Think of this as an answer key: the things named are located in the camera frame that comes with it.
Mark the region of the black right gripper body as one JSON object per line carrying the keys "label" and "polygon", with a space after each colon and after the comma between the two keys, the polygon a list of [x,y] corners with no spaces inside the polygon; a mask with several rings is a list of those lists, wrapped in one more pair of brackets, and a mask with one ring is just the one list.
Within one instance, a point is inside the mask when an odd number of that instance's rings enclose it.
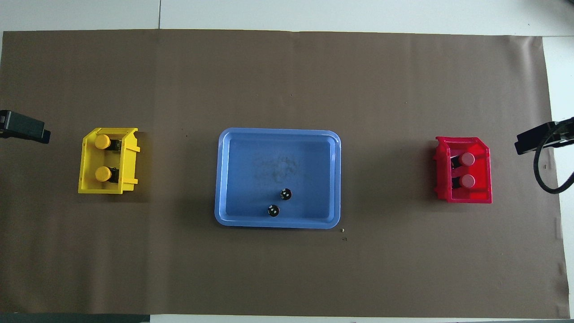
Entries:
{"label": "black right gripper body", "polygon": [[556,123],[557,129],[554,134],[560,137],[560,140],[554,143],[554,146],[568,146],[574,143],[574,118],[569,118]]}

